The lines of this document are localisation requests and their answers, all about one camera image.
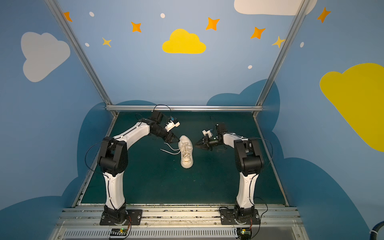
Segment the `white shoelace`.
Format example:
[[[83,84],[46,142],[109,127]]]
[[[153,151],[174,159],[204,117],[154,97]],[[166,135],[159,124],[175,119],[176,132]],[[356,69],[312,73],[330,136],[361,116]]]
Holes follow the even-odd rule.
[[[178,149],[174,149],[170,144],[168,143],[165,143],[165,145],[167,145],[169,147],[168,150],[165,150],[165,149],[160,149],[162,152],[165,152],[167,154],[170,154],[170,155],[178,155],[181,153],[181,150],[180,148]]]

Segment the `white knit sneaker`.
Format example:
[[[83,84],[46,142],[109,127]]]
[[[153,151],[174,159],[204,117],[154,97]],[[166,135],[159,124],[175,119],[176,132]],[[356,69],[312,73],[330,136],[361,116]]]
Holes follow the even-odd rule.
[[[181,165],[185,169],[193,166],[193,144],[187,136],[181,136],[178,143],[181,152]]]

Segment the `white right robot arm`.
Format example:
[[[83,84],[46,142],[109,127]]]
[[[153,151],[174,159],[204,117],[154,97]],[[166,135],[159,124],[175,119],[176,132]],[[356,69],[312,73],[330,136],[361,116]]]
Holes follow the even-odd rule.
[[[240,174],[239,191],[234,208],[220,207],[222,225],[259,224],[261,217],[255,207],[255,186],[265,163],[257,138],[245,138],[229,133],[225,124],[216,124],[216,135],[212,130],[203,130],[203,137],[195,146],[204,150],[226,145],[234,149],[235,165]]]

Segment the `right green circuit board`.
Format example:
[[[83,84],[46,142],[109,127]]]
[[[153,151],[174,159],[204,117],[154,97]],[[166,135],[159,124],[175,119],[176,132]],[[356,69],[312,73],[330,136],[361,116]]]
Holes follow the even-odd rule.
[[[237,240],[250,240],[252,238],[252,230],[245,228],[237,228]]]

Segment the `green circuit board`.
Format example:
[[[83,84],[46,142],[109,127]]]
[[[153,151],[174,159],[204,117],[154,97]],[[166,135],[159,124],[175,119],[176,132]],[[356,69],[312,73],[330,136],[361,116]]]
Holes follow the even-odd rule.
[[[128,236],[129,229],[127,228],[112,228],[109,233],[109,240],[124,240]]]
[[[250,240],[252,238],[252,230],[245,228],[237,228],[237,240]]]

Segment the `left green circuit board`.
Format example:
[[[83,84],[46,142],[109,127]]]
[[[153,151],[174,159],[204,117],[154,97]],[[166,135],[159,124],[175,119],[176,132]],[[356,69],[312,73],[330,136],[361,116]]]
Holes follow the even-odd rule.
[[[112,228],[109,233],[109,240],[124,240],[128,236],[129,229],[127,228]]]

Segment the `right side aluminium table rail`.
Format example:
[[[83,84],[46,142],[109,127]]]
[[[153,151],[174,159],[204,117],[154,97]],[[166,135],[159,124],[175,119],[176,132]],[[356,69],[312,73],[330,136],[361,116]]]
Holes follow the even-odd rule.
[[[288,202],[284,188],[282,186],[281,180],[279,178],[279,175],[277,173],[276,167],[275,167],[274,162],[273,162],[273,156],[274,156],[273,144],[270,140],[264,138],[264,135],[262,133],[262,130],[261,130],[260,125],[259,125],[258,120],[257,120],[257,115],[258,115],[257,112],[253,112],[253,119],[254,119],[254,122],[257,126],[258,133],[260,135],[260,140],[263,143],[263,148],[264,148],[264,151],[266,152],[267,159],[268,159],[268,164],[264,168],[264,171],[266,171],[268,168],[271,168],[271,171],[273,172],[274,178],[275,178],[277,185],[280,189],[280,193],[281,193],[282,197],[284,198],[284,206],[289,207],[290,204]]]

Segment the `aluminium table rail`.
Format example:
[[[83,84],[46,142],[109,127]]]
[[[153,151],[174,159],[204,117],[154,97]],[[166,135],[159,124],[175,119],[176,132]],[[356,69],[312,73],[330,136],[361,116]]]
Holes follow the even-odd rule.
[[[106,132],[106,135],[105,135],[106,137],[110,136],[110,134],[111,134],[111,132],[112,132],[112,130],[114,128],[114,125],[115,125],[115,123],[117,121],[118,116],[119,116],[119,113],[117,113],[117,115],[112,118],[110,126],[109,126],[109,128],[108,128],[108,130]],[[81,188],[79,189],[79,192],[77,193],[77,196],[76,196],[74,202],[71,205],[72,208],[76,208],[76,207],[81,205],[82,199],[84,198],[84,195],[85,195],[85,192],[87,191],[89,183],[90,183],[93,175],[95,174],[95,169],[97,167],[97,160],[98,160],[99,151],[100,150],[97,151],[97,153],[95,155],[95,158],[93,159],[92,164],[90,166],[88,166],[86,164],[87,163],[86,159],[87,159],[87,153],[88,152],[86,152],[86,154],[85,154],[85,164],[86,164],[86,167],[89,167],[89,168],[88,168],[87,174],[85,176],[85,179],[84,179],[84,181],[83,181],[83,183],[81,185]]]
[[[259,125],[258,120],[257,120],[257,115],[258,115],[257,112],[253,112],[253,119],[254,119],[254,122],[257,126],[258,133],[260,135],[260,140],[263,143],[263,148],[264,148],[264,151],[266,152],[267,159],[268,159],[268,164],[264,168],[264,171],[266,171],[268,168],[271,168],[271,171],[273,172],[274,178],[275,178],[277,185],[280,189],[280,193],[281,193],[282,197],[284,198],[284,206],[289,207],[290,204],[288,202],[284,188],[282,186],[281,180],[279,178],[279,175],[277,173],[276,167],[275,167],[274,162],[273,162],[273,156],[274,156],[273,144],[270,140],[264,138],[264,135],[262,133],[262,130],[261,130],[260,125]]]

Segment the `rear horizontal aluminium frame bar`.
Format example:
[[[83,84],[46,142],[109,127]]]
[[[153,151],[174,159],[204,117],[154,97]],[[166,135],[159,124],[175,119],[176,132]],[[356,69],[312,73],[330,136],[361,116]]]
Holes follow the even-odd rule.
[[[178,106],[178,105],[107,105],[106,110],[118,112],[171,110],[172,112],[260,112],[262,106]]]

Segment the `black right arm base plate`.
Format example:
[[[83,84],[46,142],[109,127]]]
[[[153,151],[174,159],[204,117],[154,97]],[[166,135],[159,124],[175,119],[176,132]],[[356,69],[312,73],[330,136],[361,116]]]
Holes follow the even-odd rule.
[[[228,209],[219,208],[222,225],[257,225],[261,223],[259,212],[255,208]]]

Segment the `left rear aluminium frame post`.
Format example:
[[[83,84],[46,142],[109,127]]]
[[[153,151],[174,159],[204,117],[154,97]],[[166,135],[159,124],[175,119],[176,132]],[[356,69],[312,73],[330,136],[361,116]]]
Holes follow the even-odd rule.
[[[58,1],[52,1],[52,0],[45,0],[45,3],[47,4],[48,8],[50,9],[51,13],[55,17],[55,19],[58,22],[63,33],[65,34],[68,41],[70,42],[72,48],[74,49],[76,55],[78,56],[80,62],[82,63],[84,69],[86,70],[87,74],[89,75],[92,83],[96,87],[102,100],[104,101],[106,106],[113,105],[113,103],[112,103],[109,95],[107,94],[107,91],[104,88],[100,78],[98,77],[98,75],[97,75],[95,69],[93,68],[90,60],[86,56],[86,53],[83,50],[75,32],[71,28],[69,21],[66,19],[65,14],[62,11],[59,2]]]

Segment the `aluminium frame post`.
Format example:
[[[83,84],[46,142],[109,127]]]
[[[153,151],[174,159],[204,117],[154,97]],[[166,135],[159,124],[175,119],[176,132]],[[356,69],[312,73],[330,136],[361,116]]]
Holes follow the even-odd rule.
[[[76,55],[78,56],[80,62],[82,63],[84,69],[86,70],[87,74],[89,75],[92,83],[96,87],[102,100],[104,101],[106,106],[113,105],[113,103],[112,103],[109,95],[107,94],[107,91],[104,88],[100,78],[98,77],[98,75],[97,75],[95,69],[93,68],[90,60],[86,56],[86,53],[83,50],[75,32],[71,28],[69,21],[66,19],[65,14],[62,11],[59,2],[58,1],[52,1],[52,0],[45,0],[45,3],[47,4],[48,8],[50,9],[51,13],[55,17],[55,19],[58,22],[63,33],[65,34],[68,41],[70,42],[72,48],[74,49]]]
[[[295,37],[304,21],[304,18],[306,17],[307,9],[310,5],[310,0],[304,0],[299,5],[298,11],[293,19],[293,22],[288,30],[288,33],[286,35],[286,40],[283,43],[283,46],[280,48],[278,56],[276,58],[276,61],[272,67],[272,70],[267,78],[266,83],[264,84],[264,87],[262,88],[262,91],[258,97],[256,107],[258,107],[258,110],[253,111],[253,118],[256,120],[257,115],[259,112],[263,110],[263,104],[268,96],[268,93],[270,92],[272,85],[278,76],[278,73],[280,71],[280,68],[282,67],[284,60],[289,52],[289,49],[292,45],[292,43],[295,40]]]

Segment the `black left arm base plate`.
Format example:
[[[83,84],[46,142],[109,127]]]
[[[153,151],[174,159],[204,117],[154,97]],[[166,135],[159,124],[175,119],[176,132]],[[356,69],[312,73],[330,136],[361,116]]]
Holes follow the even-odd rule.
[[[141,223],[143,210],[104,210],[100,226],[138,226]]]

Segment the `front aluminium rail platform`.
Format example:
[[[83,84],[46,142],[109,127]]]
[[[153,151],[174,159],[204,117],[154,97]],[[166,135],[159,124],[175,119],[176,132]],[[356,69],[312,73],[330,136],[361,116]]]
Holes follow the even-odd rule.
[[[138,226],[100,226],[101,205],[63,209],[51,240],[108,240],[112,228],[129,229],[125,240],[236,240],[237,228],[252,230],[251,240],[307,240],[299,211],[283,205],[256,205],[257,225],[222,225],[220,205],[129,205],[143,210]],[[223,206],[229,209],[233,205]]]

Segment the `right rear aluminium frame post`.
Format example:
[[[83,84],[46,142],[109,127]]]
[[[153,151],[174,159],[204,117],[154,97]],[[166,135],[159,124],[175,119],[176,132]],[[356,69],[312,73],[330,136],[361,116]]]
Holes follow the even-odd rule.
[[[259,112],[263,110],[263,104],[268,96],[268,93],[270,92],[272,85],[278,76],[278,73],[280,71],[280,68],[282,67],[284,60],[289,52],[289,49],[292,45],[292,43],[295,40],[295,37],[304,21],[304,18],[306,17],[307,9],[310,5],[310,0],[304,0],[299,5],[298,11],[293,19],[293,22],[288,30],[288,33],[286,35],[286,40],[283,43],[283,46],[280,48],[278,56],[276,58],[276,61],[272,67],[272,70],[267,78],[266,83],[264,84],[264,87],[262,88],[262,91],[258,97],[256,107],[258,107],[258,110],[253,111],[253,118],[256,120],[257,115]]]

